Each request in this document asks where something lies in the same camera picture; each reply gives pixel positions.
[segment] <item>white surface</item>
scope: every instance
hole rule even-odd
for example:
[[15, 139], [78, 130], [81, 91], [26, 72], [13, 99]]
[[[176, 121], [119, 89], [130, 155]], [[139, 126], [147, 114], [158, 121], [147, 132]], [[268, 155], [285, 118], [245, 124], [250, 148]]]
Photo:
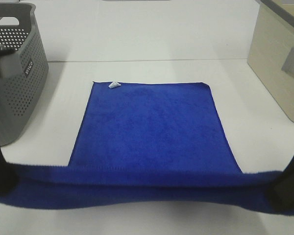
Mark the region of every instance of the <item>white surface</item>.
[[67, 165], [92, 81], [205, 82], [211, 87], [230, 147], [244, 172], [283, 170], [294, 154], [294, 123], [246, 60], [49, 65], [46, 87], [24, 134], [2, 148], [11, 162]]
[[259, 9], [254, 0], [28, 2], [50, 61], [247, 58]]
[[[196, 58], [197, 55], [202, 59], [219, 59], [222, 56], [226, 58], [228, 55], [235, 55], [235, 58], [247, 58], [250, 36], [257, 15], [254, 9], [257, 6], [248, 0], [227, 1], [232, 8], [224, 5], [223, 1], [216, 0], [205, 1], [205, 3], [204, 1], [172, 0], [170, 4], [180, 7], [180, 11], [179, 9], [172, 11], [177, 14], [176, 19], [188, 21], [201, 17], [203, 22], [200, 24], [194, 21], [192, 26], [186, 26], [186, 28], [178, 24], [179, 27], [175, 28], [169, 23], [169, 18], [174, 18], [174, 15], [168, 15], [164, 7], [153, 9], [146, 3], [140, 15], [138, 3], [132, 2], [133, 5], [126, 3], [127, 13], [120, 5], [115, 8], [115, 16], [111, 19], [130, 22], [128, 25], [120, 26], [118, 22], [114, 25], [112, 21], [106, 21], [109, 15], [103, 14], [111, 12], [112, 8], [107, 8], [108, 4], [104, 3], [105, 11], [98, 11], [97, 0], [91, 1], [92, 3], [88, 1], [87, 6], [83, 5], [84, 10], [76, 11], [77, 15], [72, 19], [67, 16], [72, 13], [70, 7], [77, 7], [81, 1], [71, 1], [70, 7], [67, 4], [64, 5], [57, 17], [53, 15], [57, 12], [56, 9], [50, 6], [57, 6], [60, 9], [61, 5], [55, 2], [61, 1], [32, 1], [37, 2], [38, 24], [47, 47], [47, 54], [49, 58], [61, 60], [96, 60], [100, 57], [102, 60], [127, 60], [134, 57], [134, 59], [143, 60], [154, 58], [172, 60], [178, 59], [179, 56], [188, 59]], [[192, 2], [197, 8], [200, 2], [201, 8], [197, 12], [199, 16], [195, 15], [195, 8], [186, 9], [186, 6], [180, 4], [181, 2]], [[213, 4], [222, 6], [225, 9], [224, 14], [220, 14], [222, 13], [220, 9], [217, 11], [219, 14], [215, 14]], [[40, 7], [41, 5], [46, 5], [44, 10]], [[144, 17], [148, 20], [156, 17], [153, 11], [157, 10], [159, 17], [150, 24], [157, 30], [142, 30], [141, 33], [149, 39], [152, 38], [152, 32], [160, 33], [160, 40], [152, 41], [142, 37], [140, 38], [142, 42], [150, 41], [150, 44], [135, 44], [135, 41], [130, 41], [133, 44], [132, 47], [124, 43], [127, 38], [130, 39], [134, 35], [133, 32], [140, 30], [139, 24], [144, 23]], [[88, 17], [84, 16], [85, 12], [94, 13], [91, 16], [93, 18], [89, 19], [100, 15], [98, 22], [102, 26], [96, 26], [94, 32], [98, 33], [102, 30], [103, 34], [98, 38], [91, 35], [96, 41], [82, 40], [80, 51], [74, 44], [77, 36], [67, 34], [62, 25], [70, 23], [82, 38], [88, 37], [89, 25], [82, 25], [82, 22], [86, 21], [81, 20]], [[226, 23], [234, 21], [237, 15], [245, 20], [235, 21], [241, 26], [229, 27]], [[206, 25], [210, 16], [214, 16], [212, 22], [221, 23], [223, 35], [217, 33], [214, 23], [211, 24], [211, 29], [209, 25]], [[120, 30], [113, 34], [109, 29], [103, 30], [104, 25], [109, 25], [112, 29], [117, 29], [119, 25]], [[171, 27], [172, 31], [165, 29], [165, 26]], [[196, 31], [197, 27], [202, 27], [203, 30]], [[181, 29], [185, 34], [184, 37], [179, 36], [174, 31], [176, 29]], [[177, 40], [172, 39], [172, 35], [177, 35]], [[108, 36], [114, 39], [107, 38], [107, 45], [105, 45], [104, 38]], [[246, 59], [50, 63], [49, 65], [50, 72], [46, 88], [24, 134], [14, 144], [3, 148], [6, 158], [10, 161], [65, 165], [73, 148], [93, 80], [141, 83], [203, 81], [212, 89], [230, 146], [244, 171], [282, 169], [294, 153], [294, 124], [287, 119], [251, 71], [246, 64]], [[131, 203], [66, 211], [28, 210], [0, 205], [1, 234], [294, 235], [294, 217], [267, 215], [234, 206], [199, 202]]]

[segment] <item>blue microfiber towel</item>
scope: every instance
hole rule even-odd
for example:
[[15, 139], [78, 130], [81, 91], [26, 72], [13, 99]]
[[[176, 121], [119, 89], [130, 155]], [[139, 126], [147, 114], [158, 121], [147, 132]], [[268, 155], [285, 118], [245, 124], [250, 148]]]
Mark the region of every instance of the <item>blue microfiber towel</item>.
[[281, 172], [244, 174], [204, 83], [95, 83], [66, 167], [11, 164], [0, 202], [68, 209], [154, 200], [205, 201], [278, 212], [266, 197]]

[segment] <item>towel tag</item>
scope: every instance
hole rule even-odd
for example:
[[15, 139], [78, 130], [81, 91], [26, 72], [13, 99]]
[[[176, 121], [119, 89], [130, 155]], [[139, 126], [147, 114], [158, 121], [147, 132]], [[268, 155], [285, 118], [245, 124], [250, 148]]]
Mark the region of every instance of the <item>towel tag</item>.
[[116, 87], [119, 87], [121, 84], [118, 83], [118, 82], [113, 82], [109, 85], [109, 88], [112, 89], [112, 88], [116, 88]]

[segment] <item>gray plastic basket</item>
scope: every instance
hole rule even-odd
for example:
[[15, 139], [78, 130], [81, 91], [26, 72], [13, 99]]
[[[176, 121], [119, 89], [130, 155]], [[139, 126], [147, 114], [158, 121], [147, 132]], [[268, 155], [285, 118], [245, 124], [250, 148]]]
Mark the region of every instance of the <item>gray plastic basket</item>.
[[34, 16], [35, 5], [0, 3], [0, 145], [14, 141], [32, 114], [44, 87], [48, 64]]

